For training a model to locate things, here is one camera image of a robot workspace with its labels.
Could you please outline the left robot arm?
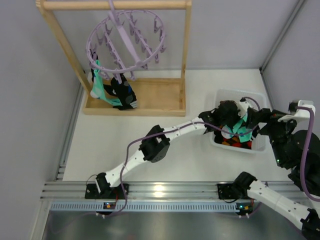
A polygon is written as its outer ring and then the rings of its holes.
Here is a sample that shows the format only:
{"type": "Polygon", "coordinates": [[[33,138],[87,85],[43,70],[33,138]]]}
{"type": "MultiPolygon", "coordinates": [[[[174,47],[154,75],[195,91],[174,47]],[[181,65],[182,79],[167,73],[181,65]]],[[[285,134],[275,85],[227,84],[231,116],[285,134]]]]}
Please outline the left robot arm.
{"type": "Polygon", "coordinates": [[[86,186],[86,199],[107,199],[114,196],[122,180],[133,170],[146,163],[156,163],[162,160],[171,145],[171,142],[183,136],[203,135],[227,125],[232,128],[247,113],[245,103],[236,103],[233,100],[221,101],[217,108],[201,112],[198,117],[185,123],[163,128],[155,125],[143,138],[135,140],[140,143],[138,150],[129,155],[126,151],[124,163],[112,170],[97,174],[94,183],[86,186]]]}

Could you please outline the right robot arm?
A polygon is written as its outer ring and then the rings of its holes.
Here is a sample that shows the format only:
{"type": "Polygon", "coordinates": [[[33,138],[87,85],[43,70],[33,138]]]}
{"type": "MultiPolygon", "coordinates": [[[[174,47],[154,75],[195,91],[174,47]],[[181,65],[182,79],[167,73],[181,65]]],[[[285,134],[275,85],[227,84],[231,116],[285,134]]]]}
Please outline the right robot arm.
{"type": "MultiPolygon", "coordinates": [[[[313,133],[315,108],[311,104],[291,103],[289,114],[263,108],[247,110],[246,126],[264,127],[276,165],[288,171],[288,179],[311,201],[320,201],[320,138],[313,133]]],[[[217,186],[218,197],[227,203],[257,200],[291,222],[307,240],[320,238],[320,212],[272,190],[252,174],[243,171],[234,181],[217,186]]]]}

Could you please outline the mint green patterned sock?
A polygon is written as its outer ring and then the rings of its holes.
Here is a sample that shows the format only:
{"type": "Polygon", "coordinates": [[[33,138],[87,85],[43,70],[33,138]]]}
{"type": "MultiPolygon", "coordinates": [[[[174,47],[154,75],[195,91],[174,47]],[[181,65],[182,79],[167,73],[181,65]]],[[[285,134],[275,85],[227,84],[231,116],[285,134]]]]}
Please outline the mint green patterned sock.
{"type": "Polygon", "coordinates": [[[99,75],[100,70],[97,69],[98,73],[96,74],[95,81],[90,91],[90,96],[94,99],[103,100],[106,103],[112,106],[122,106],[121,101],[118,98],[108,98],[105,94],[103,78],[99,75]]]}

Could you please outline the black blue grey sock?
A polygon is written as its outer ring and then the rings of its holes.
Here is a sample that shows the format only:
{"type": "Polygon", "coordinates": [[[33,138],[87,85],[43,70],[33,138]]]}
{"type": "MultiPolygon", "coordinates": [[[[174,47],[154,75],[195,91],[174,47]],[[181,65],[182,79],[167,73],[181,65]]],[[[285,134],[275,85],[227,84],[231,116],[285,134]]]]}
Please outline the black blue grey sock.
{"type": "Polygon", "coordinates": [[[135,92],[123,73],[120,74],[120,77],[121,83],[113,77],[110,81],[110,85],[103,84],[104,90],[109,95],[119,99],[120,105],[113,105],[112,107],[120,111],[137,108],[138,102],[135,92]]]}

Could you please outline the argyle red orange sock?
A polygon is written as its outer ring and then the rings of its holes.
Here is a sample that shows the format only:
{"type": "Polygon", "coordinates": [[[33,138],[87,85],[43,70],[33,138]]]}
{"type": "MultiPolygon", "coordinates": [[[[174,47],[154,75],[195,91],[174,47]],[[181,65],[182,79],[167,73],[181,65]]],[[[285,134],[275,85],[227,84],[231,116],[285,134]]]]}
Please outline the argyle red orange sock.
{"type": "Polygon", "coordinates": [[[238,136],[233,136],[232,138],[224,138],[222,134],[215,133],[214,142],[220,145],[229,146],[229,147],[235,147],[235,148],[242,148],[242,149],[252,149],[252,142],[251,141],[245,141],[240,142],[240,139],[238,136]]]}

